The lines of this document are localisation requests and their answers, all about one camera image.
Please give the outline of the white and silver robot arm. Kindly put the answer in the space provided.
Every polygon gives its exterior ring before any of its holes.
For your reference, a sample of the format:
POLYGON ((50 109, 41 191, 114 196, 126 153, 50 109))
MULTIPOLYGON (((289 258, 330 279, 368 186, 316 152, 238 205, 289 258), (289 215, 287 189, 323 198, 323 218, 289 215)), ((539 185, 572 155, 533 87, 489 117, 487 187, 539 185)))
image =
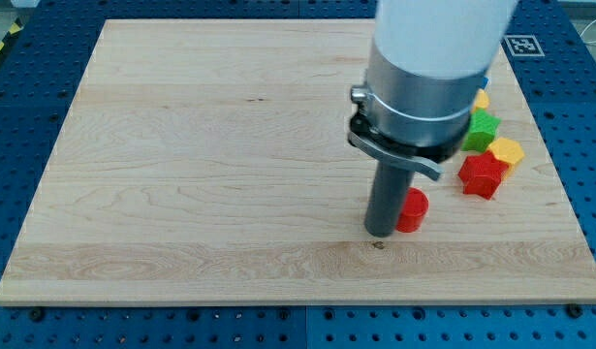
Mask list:
POLYGON ((470 109, 517 0, 385 0, 377 5, 349 143, 376 177, 437 179, 460 149, 470 109))

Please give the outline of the yellow block behind arm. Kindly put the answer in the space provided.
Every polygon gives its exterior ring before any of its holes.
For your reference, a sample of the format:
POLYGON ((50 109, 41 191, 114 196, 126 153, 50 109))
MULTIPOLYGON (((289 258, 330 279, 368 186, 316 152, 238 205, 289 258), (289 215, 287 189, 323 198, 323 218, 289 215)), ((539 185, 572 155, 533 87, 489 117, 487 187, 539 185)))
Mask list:
POLYGON ((471 113, 476 112, 477 110, 486 110, 489 107, 490 99, 486 93, 486 91, 480 88, 477 91, 476 97, 473 102, 473 106, 471 109, 471 113))

